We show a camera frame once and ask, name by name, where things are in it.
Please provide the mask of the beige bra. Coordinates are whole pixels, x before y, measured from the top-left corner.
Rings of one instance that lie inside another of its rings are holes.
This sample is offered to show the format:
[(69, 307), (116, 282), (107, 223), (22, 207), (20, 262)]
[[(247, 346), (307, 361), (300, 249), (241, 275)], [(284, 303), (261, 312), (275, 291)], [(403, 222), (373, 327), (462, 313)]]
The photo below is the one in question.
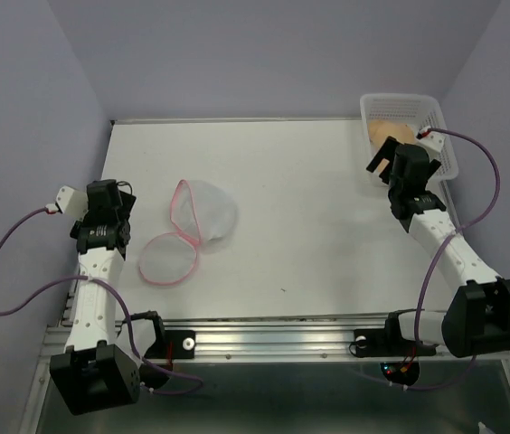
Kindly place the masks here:
[(416, 144), (412, 129), (405, 123), (389, 120), (371, 120), (368, 122), (368, 137), (374, 147), (379, 149), (388, 137), (393, 137), (402, 144)]

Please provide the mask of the white mesh laundry bag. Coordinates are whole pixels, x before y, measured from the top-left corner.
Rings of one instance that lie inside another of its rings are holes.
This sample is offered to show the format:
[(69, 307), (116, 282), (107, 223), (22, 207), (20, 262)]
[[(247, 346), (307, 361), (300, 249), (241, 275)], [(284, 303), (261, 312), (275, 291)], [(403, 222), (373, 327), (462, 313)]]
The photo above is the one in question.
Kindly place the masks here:
[(154, 237), (137, 262), (139, 276), (150, 285), (174, 286), (197, 266), (200, 249), (233, 231), (238, 206), (223, 189), (200, 180), (181, 180), (169, 205), (174, 229)]

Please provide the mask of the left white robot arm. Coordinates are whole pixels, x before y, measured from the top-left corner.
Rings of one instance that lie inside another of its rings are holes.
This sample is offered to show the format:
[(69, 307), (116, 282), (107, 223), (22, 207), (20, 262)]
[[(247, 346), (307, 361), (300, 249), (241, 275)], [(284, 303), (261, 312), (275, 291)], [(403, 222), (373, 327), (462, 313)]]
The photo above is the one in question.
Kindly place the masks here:
[(79, 279), (75, 316), (50, 375), (73, 415), (129, 405), (139, 397), (136, 362), (117, 344), (117, 285), (130, 240), (129, 216), (136, 198), (116, 180), (88, 184), (84, 193), (61, 189), (59, 208), (77, 214)]

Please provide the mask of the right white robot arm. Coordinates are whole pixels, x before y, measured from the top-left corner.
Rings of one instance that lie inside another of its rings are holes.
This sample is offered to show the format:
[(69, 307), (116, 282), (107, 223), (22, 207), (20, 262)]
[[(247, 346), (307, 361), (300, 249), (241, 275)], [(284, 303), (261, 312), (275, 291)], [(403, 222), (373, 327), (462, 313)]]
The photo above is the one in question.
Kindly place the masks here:
[[(451, 220), (445, 204), (427, 188), (440, 163), (422, 146), (387, 137), (367, 166), (386, 167), (380, 177), (388, 185), (394, 218), (431, 256), (417, 306), (391, 312), (378, 338), (368, 339), (383, 354), (434, 355), (439, 346), (457, 357), (510, 351), (510, 279), (489, 267)], [(424, 309), (427, 286), (439, 271), (455, 294), (444, 312)]]

